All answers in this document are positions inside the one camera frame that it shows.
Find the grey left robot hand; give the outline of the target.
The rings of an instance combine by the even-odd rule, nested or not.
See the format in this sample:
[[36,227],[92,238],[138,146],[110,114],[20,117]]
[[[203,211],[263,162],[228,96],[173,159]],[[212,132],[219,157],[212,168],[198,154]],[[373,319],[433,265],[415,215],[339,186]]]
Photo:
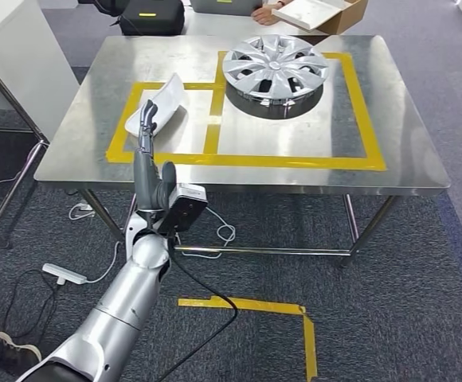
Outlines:
[[174,163],[164,162],[159,173],[154,163],[153,117],[157,105],[149,100],[140,110],[138,147],[134,152],[134,187],[137,208],[141,212],[169,209],[169,195],[176,185]]

